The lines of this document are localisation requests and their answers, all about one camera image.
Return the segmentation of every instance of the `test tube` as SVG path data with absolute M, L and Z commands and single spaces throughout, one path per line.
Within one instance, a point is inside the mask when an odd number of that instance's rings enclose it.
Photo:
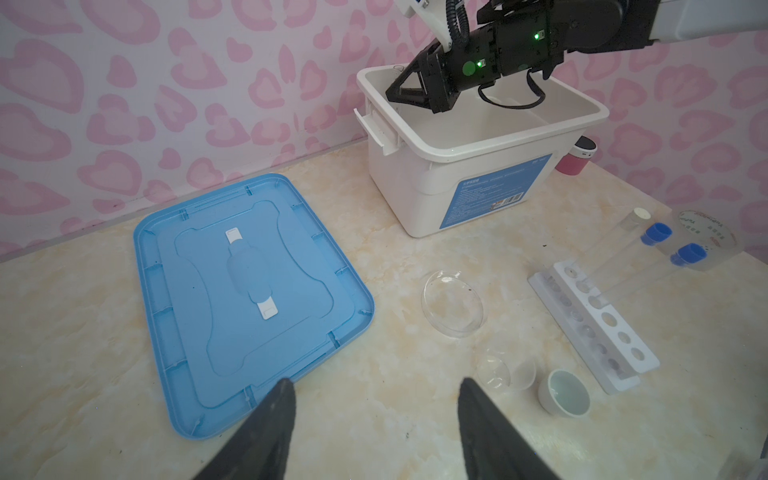
M 629 277 L 625 281 L 604 291 L 598 296 L 590 296 L 589 303 L 594 308 L 603 308 L 616 302 L 621 297 L 636 290 L 644 288 L 656 280 L 664 278 L 670 273 L 677 272 L 686 265 L 700 262 L 707 258 L 707 252 L 696 243 L 689 243 L 672 253 L 669 258 L 664 258 Z
M 644 208 L 633 209 L 621 222 L 617 223 L 611 231 L 605 234 L 595 245 L 589 247 L 565 272 L 571 278 L 576 278 L 578 273 L 574 265 L 578 266 L 587 276 L 599 267 L 606 255 L 618 251 L 627 244 L 633 235 L 637 235 L 637 228 L 650 220 L 650 213 Z
M 606 280 L 616 276 L 629 265 L 636 257 L 644 254 L 659 242 L 665 241 L 672 235 L 672 229 L 666 224 L 656 222 L 645 230 L 645 233 L 632 240 L 629 245 L 600 265 L 586 280 L 576 283 L 576 287 L 582 292 L 588 292 L 591 286 L 601 289 Z

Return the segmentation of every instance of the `white test tube cap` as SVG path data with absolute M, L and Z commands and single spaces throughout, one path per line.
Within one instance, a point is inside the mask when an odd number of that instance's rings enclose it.
M 643 207 L 635 207 L 621 222 L 619 222 L 619 226 L 628 232 L 649 220 L 650 212 L 648 210 L 645 210 Z

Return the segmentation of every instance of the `pink container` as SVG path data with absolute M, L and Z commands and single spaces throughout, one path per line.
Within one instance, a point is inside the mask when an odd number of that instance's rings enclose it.
M 579 175 L 596 151 L 598 146 L 592 140 L 581 137 L 571 151 L 560 159 L 555 170 L 566 175 Z

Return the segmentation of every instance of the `test tube rack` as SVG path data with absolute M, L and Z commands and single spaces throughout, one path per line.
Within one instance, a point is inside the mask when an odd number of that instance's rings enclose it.
M 556 263 L 535 273 L 528 283 L 603 390 L 608 395 L 623 392 L 640 383 L 641 373 L 659 368 L 659 359 L 612 305 L 596 309 L 589 303 L 589 297 L 600 291 L 595 287 L 580 290 L 577 283 L 586 276 L 572 263 Z M 575 278 L 565 272 L 568 267 Z

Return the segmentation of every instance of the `blue label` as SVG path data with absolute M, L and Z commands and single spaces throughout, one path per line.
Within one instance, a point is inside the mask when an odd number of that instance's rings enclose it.
M 445 212 L 440 228 L 516 204 L 522 200 L 528 188 L 531 188 L 551 156 L 545 155 L 492 174 L 462 181 L 456 187 L 456 193 L 453 194 L 453 200 Z

